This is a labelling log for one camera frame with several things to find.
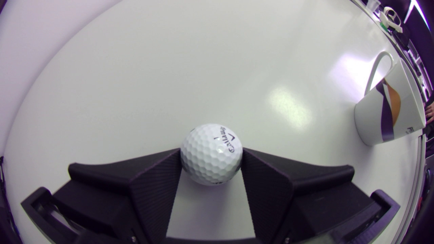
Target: clear plastic cup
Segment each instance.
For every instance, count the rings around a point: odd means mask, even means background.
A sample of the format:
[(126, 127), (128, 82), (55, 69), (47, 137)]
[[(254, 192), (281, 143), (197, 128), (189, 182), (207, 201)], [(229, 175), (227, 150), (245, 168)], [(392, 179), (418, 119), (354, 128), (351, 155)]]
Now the clear plastic cup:
[(378, 7), (380, 6), (379, 0), (369, 0), (368, 4), (366, 5), (366, 8), (371, 12), (377, 11)]

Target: white tabletop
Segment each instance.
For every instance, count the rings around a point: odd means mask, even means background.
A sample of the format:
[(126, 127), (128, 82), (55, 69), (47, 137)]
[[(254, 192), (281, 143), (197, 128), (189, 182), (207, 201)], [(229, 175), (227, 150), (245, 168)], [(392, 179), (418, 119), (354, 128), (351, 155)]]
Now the white tabletop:
[[(398, 58), (349, 0), (122, 1), (56, 54), (15, 119), (5, 166), (23, 240), (47, 242), (20, 202), (39, 186), (55, 192), (68, 164), (177, 148), (193, 127), (213, 122), (244, 147), (352, 165), (366, 194), (382, 189), (401, 205), (376, 240), (390, 243), (405, 217), (421, 133), (374, 147), (357, 134), (354, 105), (383, 50)], [(374, 83), (388, 66), (382, 61)], [(168, 236), (253, 237), (242, 175), (205, 187), (181, 174)]]

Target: golf ball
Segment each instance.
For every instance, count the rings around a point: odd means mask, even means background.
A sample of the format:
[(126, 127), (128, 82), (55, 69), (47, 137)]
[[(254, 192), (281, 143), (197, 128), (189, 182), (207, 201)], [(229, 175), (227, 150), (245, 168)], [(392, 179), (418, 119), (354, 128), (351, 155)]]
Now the golf ball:
[(189, 176), (202, 185), (218, 185), (240, 169), (243, 147), (238, 136), (218, 124), (194, 128), (181, 145), (181, 163)]

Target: mug handle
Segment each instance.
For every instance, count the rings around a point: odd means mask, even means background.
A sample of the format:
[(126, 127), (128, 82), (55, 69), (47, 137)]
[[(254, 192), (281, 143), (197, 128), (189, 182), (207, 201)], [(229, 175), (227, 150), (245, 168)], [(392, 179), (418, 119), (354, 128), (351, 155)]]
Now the mug handle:
[(375, 72), (377, 71), (378, 65), (384, 56), (389, 56), (389, 58), (390, 58), (389, 70), (391, 70), (393, 67), (394, 61), (393, 61), (393, 57), (390, 53), (388, 53), (386, 51), (382, 51), (381, 53), (378, 54), (377, 58), (374, 61), (374, 65), (372, 66), (371, 74), (369, 75), (369, 78), (368, 78), (368, 84), (366, 85), (366, 89), (365, 89), (365, 96), (371, 90), (372, 80), (374, 79)]

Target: mug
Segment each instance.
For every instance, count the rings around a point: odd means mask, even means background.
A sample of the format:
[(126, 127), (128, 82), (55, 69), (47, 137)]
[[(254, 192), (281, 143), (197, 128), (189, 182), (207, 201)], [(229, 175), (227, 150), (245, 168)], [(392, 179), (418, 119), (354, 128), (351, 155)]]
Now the mug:
[[(391, 67), (370, 90), (384, 56), (391, 59)], [(378, 54), (365, 96), (355, 105), (354, 120), (360, 139), (366, 145), (388, 142), (425, 127), (425, 112), (416, 80), (401, 58), (395, 63), (388, 52)]]

